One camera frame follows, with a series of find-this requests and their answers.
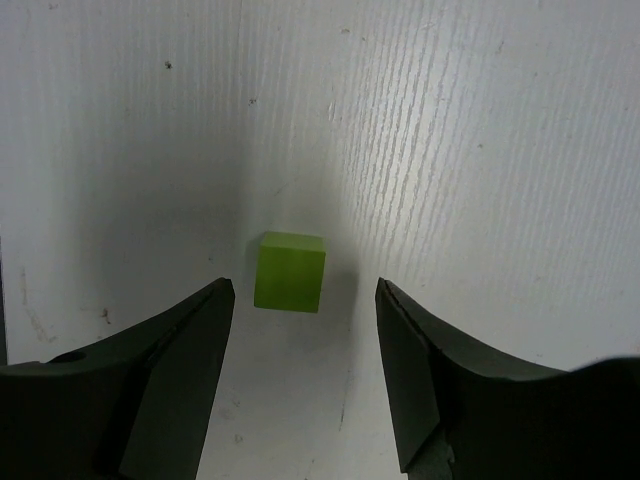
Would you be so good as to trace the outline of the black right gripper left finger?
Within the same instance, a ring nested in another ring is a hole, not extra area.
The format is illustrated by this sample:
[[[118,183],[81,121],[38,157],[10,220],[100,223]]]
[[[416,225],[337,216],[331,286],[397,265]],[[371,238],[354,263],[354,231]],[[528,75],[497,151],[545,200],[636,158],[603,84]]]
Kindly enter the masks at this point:
[[[220,278],[47,362],[1,370],[5,479],[193,479],[231,330]]]

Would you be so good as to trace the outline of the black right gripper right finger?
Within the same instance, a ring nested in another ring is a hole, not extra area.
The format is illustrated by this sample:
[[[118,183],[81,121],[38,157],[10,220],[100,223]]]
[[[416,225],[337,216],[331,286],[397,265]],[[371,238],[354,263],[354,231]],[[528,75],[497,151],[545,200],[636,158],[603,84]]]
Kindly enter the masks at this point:
[[[410,479],[635,479],[639,360],[570,371],[439,319],[380,279],[377,331],[399,467]]]

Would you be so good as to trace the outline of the green cube wood block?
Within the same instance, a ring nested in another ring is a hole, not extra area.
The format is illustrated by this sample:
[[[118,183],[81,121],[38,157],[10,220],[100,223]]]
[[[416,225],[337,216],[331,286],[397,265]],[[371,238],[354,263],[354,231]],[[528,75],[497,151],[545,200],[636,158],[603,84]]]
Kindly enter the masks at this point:
[[[317,313],[325,260],[321,237],[266,232],[259,245],[254,306]]]

